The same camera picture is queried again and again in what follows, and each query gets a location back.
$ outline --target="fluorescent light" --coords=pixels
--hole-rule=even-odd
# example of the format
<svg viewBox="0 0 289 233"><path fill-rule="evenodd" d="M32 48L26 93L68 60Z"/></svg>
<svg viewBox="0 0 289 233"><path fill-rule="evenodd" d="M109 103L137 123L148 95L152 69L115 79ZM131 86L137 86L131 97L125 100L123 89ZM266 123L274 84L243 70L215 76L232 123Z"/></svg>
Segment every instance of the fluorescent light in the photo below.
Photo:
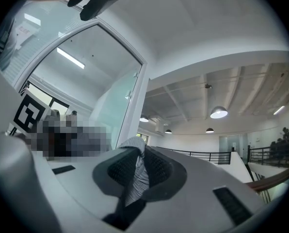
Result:
<svg viewBox="0 0 289 233"><path fill-rule="evenodd" d="M41 26L41 20L39 20L38 18L35 18L35 17L28 15L28 14L24 14L24 18L39 25L39 26Z"/></svg>
<svg viewBox="0 0 289 233"><path fill-rule="evenodd" d="M278 112L280 112L285 106L281 106L275 113L274 115L276 115Z"/></svg>
<svg viewBox="0 0 289 233"><path fill-rule="evenodd" d="M60 48L57 48L57 52L60 53L63 57L66 57L68 60L78 65L79 67L81 67L82 69L84 69L85 65L77 61L74 57L71 57L68 53L64 52Z"/></svg>

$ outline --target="glass panel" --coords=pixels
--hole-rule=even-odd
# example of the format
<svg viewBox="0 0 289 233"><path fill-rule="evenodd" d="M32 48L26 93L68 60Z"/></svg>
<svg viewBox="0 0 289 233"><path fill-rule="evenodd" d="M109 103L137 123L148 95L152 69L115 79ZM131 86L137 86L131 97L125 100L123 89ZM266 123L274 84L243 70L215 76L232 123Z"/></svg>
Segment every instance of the glass panel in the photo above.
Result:
<svg viewBox="0 0 289 233"><path fill-rule="evenodd" d="M227 152L227 136L219 137L219 152Z"/></svg>
<svg viewBox="0 0 289 233"><path fill-rule="evenodd" d="M112 87L103 94L101 98L102 106L98 110L95 108L91 119L107 125L111 131L112 148L116 148L116 143L120 134L125 113L129 104L129 99L125 96L132 91L137 77L134 77L135 70L130 71L122 78L118 79Z"/></svg>
<svg viewBox="0 0 289 233"><path fill-rule="evenodd" d="M34 94L37 98L39 98L43 103L49 105L52 101L52 97L46 94L45 92L41 91L34 85L30 84L28 90Z"/></svg>
<svg viewBox="0 0 289 233"><path fill-rule="evenodd" d="M80 12L68 8L62 1L30 2L24 5L15 16L13 29L18 36L15 53L3 73L6 80L12 84L37 52L84 23L87 22L81 21Z"/></svg>
<svg viewBox="0 0 289 233"><path fill-rule="evenodd" d="M29 81L77 111L78 122L105 127L115 149L140 67L116 39L93 26L50 52ZM52 109L67 111L57 103Z"/></svg>
<svg viewBox="0 0 289 233"><path fill-rule="evenodd" d="M240 136L230 135L227 137L228 151L231 152L232 148L239 154L240 150Z"/></svg>
<svg viewBox="0 0 289 233"><path fill-rule="evenodd" d="M247 133L242 135L242 161L246 164L248 158L248 137Z"/></svg>
<svg viewBox="0 0 289 233"><path fill-rule="evenodd" d="M65 115L66 112L67 112L67 110L68 110L67 107L65 107L65 106L63 106L63 105L61 105L61 104L59 104L59 103L57 103L57 102L55 102L55 101L54 101L54 103L52 104L51 109L52 109L52 110L58 110L58 111L59 111L59 114L61 114L61 115Z"/></svg>

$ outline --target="wooden handrail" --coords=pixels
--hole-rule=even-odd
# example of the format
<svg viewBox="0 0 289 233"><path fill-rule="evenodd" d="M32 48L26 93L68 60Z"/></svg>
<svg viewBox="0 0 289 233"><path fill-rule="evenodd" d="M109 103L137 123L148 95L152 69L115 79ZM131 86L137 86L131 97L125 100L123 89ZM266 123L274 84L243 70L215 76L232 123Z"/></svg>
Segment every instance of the wooden handrail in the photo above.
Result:
<svg viewBox="0 0 289 233"><path fill-rule="evenodd" d="M281 173L268 178L246 183L251 189L256 192L265 191L289 179L289 168Z"/></svg>

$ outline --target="ceiling light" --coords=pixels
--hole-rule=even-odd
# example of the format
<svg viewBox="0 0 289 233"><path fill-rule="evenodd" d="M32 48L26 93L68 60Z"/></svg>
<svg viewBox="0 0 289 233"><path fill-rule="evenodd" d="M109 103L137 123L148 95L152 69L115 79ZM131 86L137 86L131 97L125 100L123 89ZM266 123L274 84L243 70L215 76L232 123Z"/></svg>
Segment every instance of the ceiling light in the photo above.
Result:
<svg viewBox="0 0 289 233"><path fill-rule="evenodd" d="M148 122L149 119L148 117L146 117L145 115L141 115L140 119L139 119L141 122Z"/></svg>
<svg viewBox="0 0 289 233"><path fill-rule="evenodd" d="M214 133L213 128L208 128L208 129L206 130L206 133Z"/></svg>
<svg viewBox="0 0 289 233"><path fill-rule="evenodd" d="M35 18L35 17L28 15L28 14L24 14L24 18L39 25L39 26L41 26L41 20L38 18Z"/></svg>
<svg viewBox="0 0 289 233"><path fill-rule="evenodd" d="M205 84L205 88L206 89L209 89L209 88L212 89L212 85L211 84Z"/></svg>
<svg viewBox="0 0 289 233"><path fill-rule="evenodd" d="M227 115L227 110L222 106L216 106L210 113L211 118L222 118Z"/></svg>
<svg viewBox="0 0 289 233"><path fill-rule="evenodd" d="M73 62L76 65L78 65L79 67L81 67L82 69L84 69L85 65L82 64L81 62L77 61L74 57L70 56L68 53L64 52L60 48L57 48L57 52L60 53L62 56L66 57L71 62Z"/></svg>
<svg viewBox="0 0 289 233"><path fill-rule="evenodd" d="M278 112L280 112L285 106L281 106L275 113L274 115L276 115Z"/></svg>

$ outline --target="window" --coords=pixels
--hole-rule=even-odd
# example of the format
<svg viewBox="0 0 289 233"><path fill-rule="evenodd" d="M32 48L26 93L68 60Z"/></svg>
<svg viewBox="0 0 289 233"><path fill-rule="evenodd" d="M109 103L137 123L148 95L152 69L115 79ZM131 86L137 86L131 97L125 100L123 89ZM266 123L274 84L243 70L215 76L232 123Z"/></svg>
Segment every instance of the window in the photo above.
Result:
<svg viewBox="0 0 289 233"><path fill-rule="evenodd" d="M148 143L148 139L149 139L148 135L137 133L136 136L141 137L146 143Z"/></svg>
<svg viewBox="0 0 289 233"><path fill-rule="evenodd" d="M52 97L48 93L41 90L39 87L35 86L31 82L28 81L28 90L34 94L37 98L39 98L43 103L47 104L52 110L58 110L59 114L65 115L69 105Z"/></svg>

